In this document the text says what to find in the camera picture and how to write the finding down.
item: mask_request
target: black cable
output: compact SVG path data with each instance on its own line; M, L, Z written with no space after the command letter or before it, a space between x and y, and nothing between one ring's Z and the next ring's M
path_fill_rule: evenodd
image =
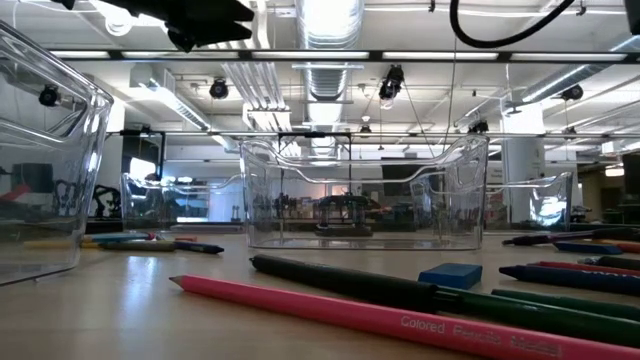
M535 25L530 28L516 34L510 36L508 38L500 39L500 40L478 40L470 37L467 33L462 30L460 26L460 18L458 16L458 7L460 5L460 0L451 0L451 7L449 8L449 20L451 22L451 27L453 28L453 32L456 34L458 39L463 43L473 46L479 49L492 49L499 48L511 44L515 44L519 41L522 41L529 36L537 33L542 30L545 26L549 25L550 22L555 20L563 11L565 11L571 4L573 4L575 0L564 0L560 5L558 5L552 12L550 12L547 16L545 16L542 20L538 21Z

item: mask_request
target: fluorescent light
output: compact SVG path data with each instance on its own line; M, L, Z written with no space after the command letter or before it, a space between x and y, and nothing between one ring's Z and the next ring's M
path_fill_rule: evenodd
M276 132L255 132L255 133L247 133L247 132L225 132L225 136L278 136Z
M613 169L606 169L604 171L604 174L607 177L618 177L618 176L624 176L624 169L622 168L613 168Z
M125 58L163 58L163 59L237 59L236 51L192 51L188 54L176 51L123 51Z
M255 51L255 59L366 59L368 51Z
M627 54L515 53L511 60L529 61L620 61Z
M109 58L109 53L106 51L52 51L51 53L61 59Z
M294 70L307 69L328 69L328 70L364 70L364 65L356 64L293 64L291 68Z
M385 51L382 53L383 59L389 60L495 60L498 53L490 52L404 52Z

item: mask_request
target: red colored pencil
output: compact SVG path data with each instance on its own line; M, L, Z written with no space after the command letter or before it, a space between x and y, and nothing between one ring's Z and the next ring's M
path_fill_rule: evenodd
M626 253L633 253L633 254L640 254L640 244L615 244L617 247L620 248L620 250L622 250L623 252Z
M640 276L640 271L636 270L627 270L627 269L617 269L606 266L595 266L595 265L583 265L583 264L572 264L572 263L562 263L562 262L553 262L553 261L540 261L535 264L536 266L544 266L556 269L568 269L568 270L585 270L585 271L597 271L604 272L609 274L623 274L623 275L634 275Z

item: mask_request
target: table surface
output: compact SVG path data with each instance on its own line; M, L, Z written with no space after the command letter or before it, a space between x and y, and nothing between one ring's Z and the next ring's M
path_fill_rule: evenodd
M481 264L495 288L564 294L638 305L638 298L530 284L498 273L540 260L585 255L553 246L503 247L485 237L479 251L255 250L244 235L198 235L225 248L220 256L85 249L72 271L0 288L0 349L7 359L475 359L466 354L279 315L184 293L170 276L194 274L335 296L256 273L258 253L407 279L443 262Z

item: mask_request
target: plastic container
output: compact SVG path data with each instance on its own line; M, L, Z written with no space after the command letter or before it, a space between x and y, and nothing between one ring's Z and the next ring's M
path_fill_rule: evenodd
M172 185L122 176L124 230L173 233L244 231L242 179Z
M486 230L569 231L573 174L487 185Z
M291 160L241 145L247 237L256 248L471 250L482 242L488 140L434 159Z
M0 22L0 284L73 268L113 99Z

